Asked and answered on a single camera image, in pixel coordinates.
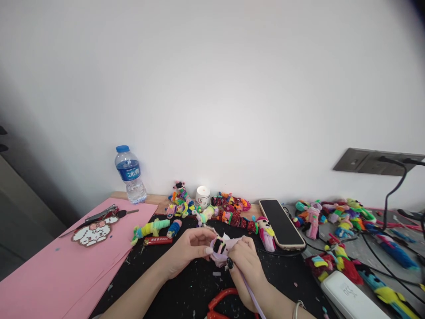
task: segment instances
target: bracelet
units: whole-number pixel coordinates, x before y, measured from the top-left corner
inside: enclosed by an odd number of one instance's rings
[[[301,300],[298,300],[298,302],[295,304],[295,309],[294,309],[294,314],[292,315],[292,319],[298,318],[298,308],[300,306],[305,309],[303,302]]]

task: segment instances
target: plug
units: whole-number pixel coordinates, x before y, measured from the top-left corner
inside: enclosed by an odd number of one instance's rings
[[[389,159],[388,157],[385,156],[381,156],[378,158],[379,162],[387,162],[387,163],[391,163],[391,164],[395,164],[401,167],[405,167],[405,165],[402,162],[396,161],[395,159]]]
[[[404,159],[403,163],[404,163],[404,164],[414,164],[414,165],[422,165],[422,166],[425,166],[425,163],[424,163],[424,162],[417,161],[417,160],[410,159],[410,158]]]

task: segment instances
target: hand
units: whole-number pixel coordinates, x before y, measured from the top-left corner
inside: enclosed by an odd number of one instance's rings
[[[195,258],[209,255],[213,249],[209,246],[216,234],[206,228],[186,230],[179,240],[156,263],[162,268],[166,279],[173,279]]]
[[[270,284],[255,250],[254,241],[250,237],[242,236],[241,240],[229,251],[228,256],[234,264],[233,268],[229,267],[230,275],[238,289],[242,303],[252,312],[257,312],[241,275],[242,273],[245,276],[245,280],[261,306],[261,301],[266,298],[266,294],[270,290]]]

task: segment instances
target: white wall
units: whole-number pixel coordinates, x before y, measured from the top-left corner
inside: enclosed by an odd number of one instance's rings
[[[348,147],[425,153],[424,56],[408,1],[0,0],[4,157],[68,221],[124,190],[119,144],[153,194],[382,207],[398,177],[332,168]],[[424,179],[390,206],[422,208]]]

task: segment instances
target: bottle label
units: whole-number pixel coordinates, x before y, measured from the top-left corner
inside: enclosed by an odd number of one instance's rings
[[[123,181],[134,180],[140,176],[139,165],[136,165],[131,168],[121,168],[121,169],[118,168],[118,172],[120,172],[120,175]]]

